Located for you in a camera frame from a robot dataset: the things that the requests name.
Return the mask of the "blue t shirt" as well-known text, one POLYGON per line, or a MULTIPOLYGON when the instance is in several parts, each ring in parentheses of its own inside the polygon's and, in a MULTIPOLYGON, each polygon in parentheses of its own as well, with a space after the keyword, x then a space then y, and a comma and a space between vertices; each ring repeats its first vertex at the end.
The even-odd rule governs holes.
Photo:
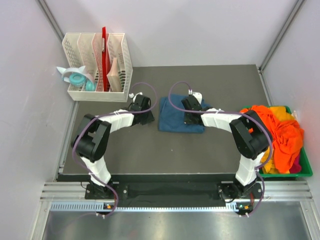
POLYGON ((168 133, 202 134, 205 128, 197 124, 185 124, 184 112, 174 108, 168 97, 159 101, 158 130, 168 133))

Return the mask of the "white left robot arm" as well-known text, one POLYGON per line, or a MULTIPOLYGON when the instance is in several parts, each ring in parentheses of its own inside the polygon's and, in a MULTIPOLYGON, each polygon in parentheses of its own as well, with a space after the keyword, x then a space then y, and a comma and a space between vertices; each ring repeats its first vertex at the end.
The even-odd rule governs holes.
POLYGON ((108 183, 111 174, 104 159, 110 134, 122 128, 154 121, 151 106, 151 99, 140 92, 128 107, 100 116, 86 114, 82 118, 71 147, 84 162, 90 181, 102 198, 109 198, 114 191, 113 185, 108 183))

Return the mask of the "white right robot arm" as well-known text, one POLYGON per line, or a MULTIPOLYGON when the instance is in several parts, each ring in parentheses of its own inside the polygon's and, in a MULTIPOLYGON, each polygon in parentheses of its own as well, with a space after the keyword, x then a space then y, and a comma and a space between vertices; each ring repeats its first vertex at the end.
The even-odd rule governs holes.
POLYGON ((245 198, 252 191, 251 184, 257 178, 257 170, 262 157, 272 145, 272 134, 254 110, 241 114, 202 107, 201 96, 196 92, 181 101, 185 109, 184 123, 217 128, 232 133, 240 153, 233 192, 237 197, 245 198))

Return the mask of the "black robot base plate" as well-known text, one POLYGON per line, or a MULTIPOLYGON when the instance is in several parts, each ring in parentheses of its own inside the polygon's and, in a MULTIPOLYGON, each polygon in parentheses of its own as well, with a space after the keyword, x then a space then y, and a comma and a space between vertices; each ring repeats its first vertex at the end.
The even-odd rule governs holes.
POLYGON ((114 174, 113 188, 86 187, 87 200, 114 200, 119 207, 222 207, 231 200, 258 200, 259 182, 248 187, 236 183, 232 173, 198 174, 114 174))

